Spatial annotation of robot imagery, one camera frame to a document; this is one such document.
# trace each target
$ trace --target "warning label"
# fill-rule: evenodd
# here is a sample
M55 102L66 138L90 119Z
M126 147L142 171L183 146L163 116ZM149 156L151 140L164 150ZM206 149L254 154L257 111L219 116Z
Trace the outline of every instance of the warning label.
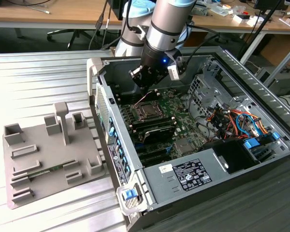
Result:
M199 159L174 166L173 170L185 191L212 182Z

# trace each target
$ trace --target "sticker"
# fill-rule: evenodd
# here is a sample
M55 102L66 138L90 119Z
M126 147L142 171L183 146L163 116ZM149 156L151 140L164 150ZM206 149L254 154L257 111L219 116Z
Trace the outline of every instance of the sticker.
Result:
M161 173L167 173L167 172L170 172L172 171L172 164L167 164L167 165L164 165L164 166L160 166L159 167L159 170Z
M185 191L190 191L212 182L211 177L208 175L199 159L174 166L173 170Z
M121 161L118 158L118 154L116 152L115 146L109 145L108 150L109 150L110 155L112 157L112 161L113 161L116 173L117 173L117 177L120 180L121 185L125 185L128 182L128 180L125 176L125 172L123 171Z

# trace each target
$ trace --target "chair wheel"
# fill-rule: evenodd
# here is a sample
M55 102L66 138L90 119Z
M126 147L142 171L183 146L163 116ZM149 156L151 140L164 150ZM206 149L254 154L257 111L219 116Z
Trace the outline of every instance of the chair wheel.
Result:
M48 35L48 36L47 36L47 40L48 40L49 42L52 42L52 41L53 41L52 36L51 36L51 35Z

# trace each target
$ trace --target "office chair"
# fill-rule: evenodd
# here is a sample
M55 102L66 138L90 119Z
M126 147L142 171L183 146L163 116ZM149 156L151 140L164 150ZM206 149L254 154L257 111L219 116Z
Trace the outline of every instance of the office chair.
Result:
M57 34L63 34L63 33L68 33L68 32L73 32L72 38L68 44L68 50L71 49L73 42L75 40L75 38L79 38L80 35L85 36L86 38L88 38L89 40L91 40L92 36L90 36L88 33L85 32L85 30L80 30L80 29L63 29L63 30L55 30L52 32L47 33L47 40L52 42L54 41L52 39L53 35L57 35Z

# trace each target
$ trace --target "motherboard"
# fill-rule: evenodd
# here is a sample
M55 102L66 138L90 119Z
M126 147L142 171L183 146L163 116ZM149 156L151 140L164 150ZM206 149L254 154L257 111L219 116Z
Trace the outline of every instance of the motherboard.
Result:
M155 90L141 102L119 106L145 167L195 153L207 142L179 95L171 88Z

